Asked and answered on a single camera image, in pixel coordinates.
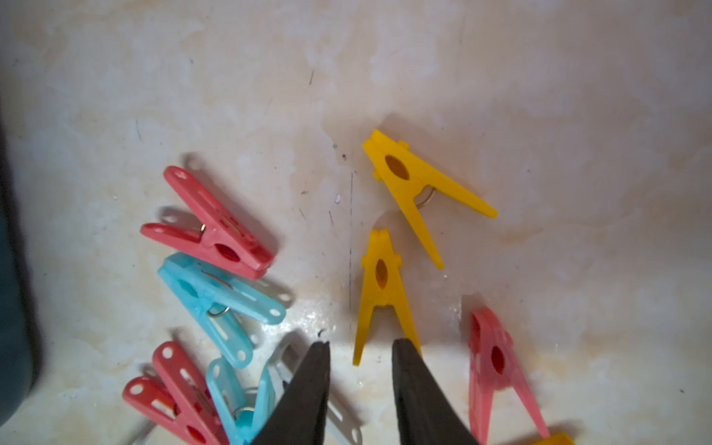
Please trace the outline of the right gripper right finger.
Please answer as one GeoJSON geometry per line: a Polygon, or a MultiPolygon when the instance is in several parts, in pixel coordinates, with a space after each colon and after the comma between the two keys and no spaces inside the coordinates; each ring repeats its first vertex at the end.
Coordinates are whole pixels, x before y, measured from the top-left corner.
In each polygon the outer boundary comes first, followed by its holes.
{"type": "Polygon", "coordinates": [[[392,380],[402,444],[478,443],[409,339],[393,342],[392,380]]]}

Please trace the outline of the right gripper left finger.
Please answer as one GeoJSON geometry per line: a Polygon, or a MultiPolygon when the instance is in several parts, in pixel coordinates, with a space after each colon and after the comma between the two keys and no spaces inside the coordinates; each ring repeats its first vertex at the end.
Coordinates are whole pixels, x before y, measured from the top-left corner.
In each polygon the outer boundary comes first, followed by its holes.
{"type": "Polygon", "coordinates": [[[330,372],[330,345],[317,341],[252,444],[323,444],[330,372]]]}

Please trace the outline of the yellow clothespin small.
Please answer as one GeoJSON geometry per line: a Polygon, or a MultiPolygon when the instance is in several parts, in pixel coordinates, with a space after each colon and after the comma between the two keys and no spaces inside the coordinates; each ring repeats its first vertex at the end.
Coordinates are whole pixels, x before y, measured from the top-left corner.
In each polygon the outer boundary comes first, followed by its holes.
{"type": "Polygon", "coordinates": [[[422,353],[419,337],[413,322],[408,298],[402,283],[400,268],[402,257],[396,253],[389,231],[372,230],[368,248],[361,262],[363,271],[362,298],[354,342],[352,364],[359,366],[368,338],[374,310],[377,307],[392,307],[406,339],[422,353]]]}

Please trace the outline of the teal plastic storage box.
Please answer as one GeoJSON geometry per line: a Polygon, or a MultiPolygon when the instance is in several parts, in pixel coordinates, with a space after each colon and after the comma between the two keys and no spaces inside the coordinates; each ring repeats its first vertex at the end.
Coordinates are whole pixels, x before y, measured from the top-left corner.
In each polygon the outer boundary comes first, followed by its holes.
{"type": "Polygon", "coordinates": [[[32,343],[27,328],[20,269],[9,214],[9,178],[1,167],[1,423],[25,400],[33,384],[32,343]]]}

